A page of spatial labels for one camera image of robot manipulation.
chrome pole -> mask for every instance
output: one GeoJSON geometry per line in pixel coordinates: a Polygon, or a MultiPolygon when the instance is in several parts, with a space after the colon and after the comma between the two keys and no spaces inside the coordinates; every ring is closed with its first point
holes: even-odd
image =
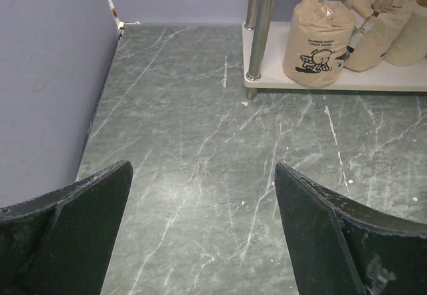
{"type": "Polygon", "coordinates": [[[268,30],[272,20],[275,0],[260,0],[256,17],[254,38],[252,40],[251,59],[246,77],[256,81],[261,77],[261,64],[266,50],[268,30]]]}
{"type": "Polygon", "coordinates": [[[245,28],[247,30],[254,30],[255,20],[256,20],[256,11],[258,9],[258,0],[249,0],[248,1],[248,15],[246,16],[245,28]]]}

shelf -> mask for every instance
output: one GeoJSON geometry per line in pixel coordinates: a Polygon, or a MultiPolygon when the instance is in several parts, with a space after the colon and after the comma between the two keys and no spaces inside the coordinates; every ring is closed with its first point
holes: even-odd
{"type": "MultiPolygon", "coordinates": [[[[282,69],[290,23],[272,22],[261,69],[261,79],[246,78],[252,47],[253,31],[242,25],[245,80],[248,88],[307,89],[288,76],[282,69]]],[[[396,67],[382,61],[362,73],[343,69],[338,80],[322,89],[359,91],[427,91],[427,59],[412,66],[396,67]]]]}

kraft paper wrapper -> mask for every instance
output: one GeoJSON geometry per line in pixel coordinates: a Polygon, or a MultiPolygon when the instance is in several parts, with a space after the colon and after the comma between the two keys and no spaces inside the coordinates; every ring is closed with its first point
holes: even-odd
{"type": "Polygon", "coordinates": [[[365,71],[377,66],[411,16],[409,0],[346,0],[365,19],[350,39],[346,67],[365,71]]]}
{"type": "Polygon", "coordinates": [[[348,58],[355,24],[353,14],[340,1],[303,0],[292,15],[285,74],[308,87],[333,83],[348,58]]]}
{"type": "Polygon", "coordinates": [[[427,0],[409,1],[411,17],[385,56],[396,66],[414,65],[427,55],[427,0]]]}

marble floor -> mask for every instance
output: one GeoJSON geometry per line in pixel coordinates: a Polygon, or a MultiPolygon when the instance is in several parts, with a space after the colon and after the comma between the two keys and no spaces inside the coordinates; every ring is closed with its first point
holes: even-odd
{"type": "Polygon", "coordinates": [[[103,295],[297,294],[277,162],[427,223],[427,97],[247,101],[241,38],[240,27],[125,28],[79,175],[134,167],[103,295]]]}

paper packaging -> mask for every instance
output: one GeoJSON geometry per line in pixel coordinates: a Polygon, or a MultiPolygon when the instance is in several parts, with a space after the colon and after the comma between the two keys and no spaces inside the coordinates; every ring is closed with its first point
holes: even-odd
{"type": "Polygon", "coordinates": [[[409,2],[411,17],[385,56],[396,66],[414,65],[427,55],[427,0],[409,2]]]}
{"type": "Polygon", "coordinates": [[[355,23],[340,1],[303,0],[292,15],[285,74],[308,87],[333,83],[348,58],[347,44],[355,23]]]}
{"type": "Polygon", "coordinates": [[[365,19],[349,42],[346,67],[365,71],[379,64],[408,22],[408,0],[346,0],[345,5],[365,19]]]}

